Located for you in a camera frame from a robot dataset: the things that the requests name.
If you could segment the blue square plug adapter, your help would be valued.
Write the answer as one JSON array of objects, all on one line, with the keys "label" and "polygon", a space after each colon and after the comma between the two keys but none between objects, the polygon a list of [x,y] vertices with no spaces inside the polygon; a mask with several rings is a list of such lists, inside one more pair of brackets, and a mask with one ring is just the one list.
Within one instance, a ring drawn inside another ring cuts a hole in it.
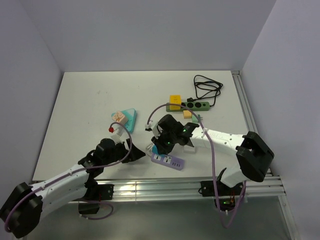
[{"label": "blue square plug adapter", "polygon": [[157,149],[157,147],[156,147],[155,145],[152,147],[151,152],[152,152],[153,154],[159,155],[158,149]]}]

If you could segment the purple power strip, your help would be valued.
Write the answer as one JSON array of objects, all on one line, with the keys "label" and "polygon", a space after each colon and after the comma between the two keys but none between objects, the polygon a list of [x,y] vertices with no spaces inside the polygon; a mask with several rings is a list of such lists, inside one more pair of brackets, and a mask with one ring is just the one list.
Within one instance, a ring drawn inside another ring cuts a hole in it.
[{"label": "purple power strip", "polygon": [[151,161],[177,171],[181,171],[185,167],[185,161],[183,159],[169,155],[158,155],[153,153],[151,155]]}]

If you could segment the yellow cube socket adapter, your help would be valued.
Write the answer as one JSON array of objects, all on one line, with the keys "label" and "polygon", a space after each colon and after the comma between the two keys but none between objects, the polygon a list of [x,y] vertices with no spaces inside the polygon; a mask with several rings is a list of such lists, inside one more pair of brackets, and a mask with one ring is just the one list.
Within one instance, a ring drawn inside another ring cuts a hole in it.
[{"label": "yellow cube socket adapter", "polygon": [[180,105],[182,103],[182,99],[180,95],[170,95],[169,97],[169,109],[171,111],[178,111],[181,109]]}]

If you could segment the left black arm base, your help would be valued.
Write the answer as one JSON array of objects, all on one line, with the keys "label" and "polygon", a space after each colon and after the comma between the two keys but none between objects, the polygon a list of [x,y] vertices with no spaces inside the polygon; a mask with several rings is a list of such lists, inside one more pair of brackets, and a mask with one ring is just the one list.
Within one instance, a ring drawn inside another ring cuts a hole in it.
[{"label": "left black arm base", "polygon": [[[85,183],[86,193],[82,200],[105,201],[111,200],[114,193],[113,184],[98,184],[95,179],[90,179]],[[100,205],[98,203],[79,203],[78,212],[81,215],[95,215],[98,213]]]}]

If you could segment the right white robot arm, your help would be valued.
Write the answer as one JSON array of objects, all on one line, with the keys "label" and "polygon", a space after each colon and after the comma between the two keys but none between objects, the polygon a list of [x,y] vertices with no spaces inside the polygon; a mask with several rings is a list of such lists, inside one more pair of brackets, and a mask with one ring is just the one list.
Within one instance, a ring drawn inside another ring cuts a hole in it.
[{"label": "right white robot arm", "polygon": [[236,158],[232,167],[226,167],[217,178],[216,189],[229,194],[237,184],[251,180],[261,183],[275,157],[273,151],[254,131],[232,134],[201,127],[199,123],[182,124],[166,114],[158,122],[150,121],[145,130],[153,133],[151,139],[161,155],[169,154],[175,145],[205,148]]}]

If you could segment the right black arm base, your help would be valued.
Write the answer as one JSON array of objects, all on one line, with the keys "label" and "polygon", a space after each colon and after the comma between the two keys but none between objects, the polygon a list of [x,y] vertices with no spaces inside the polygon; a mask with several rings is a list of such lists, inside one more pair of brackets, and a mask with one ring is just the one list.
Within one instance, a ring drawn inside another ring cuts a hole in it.
[{"label": "right black arm base", "polygon": [[[237,200],[236,196],[241,196],[241,192],[244,189],[244,184],[238,183],[234,187],[228,187],[221,182],[223,173],[227,168],[224,168],[216,179],[217,193],[219,198],[219,205],[221,211],[233,211],[236,208]],[[200,182],[200,188],[198,193],[202,197],[215,197],[215,189],[212,180],[204,180]]]}]

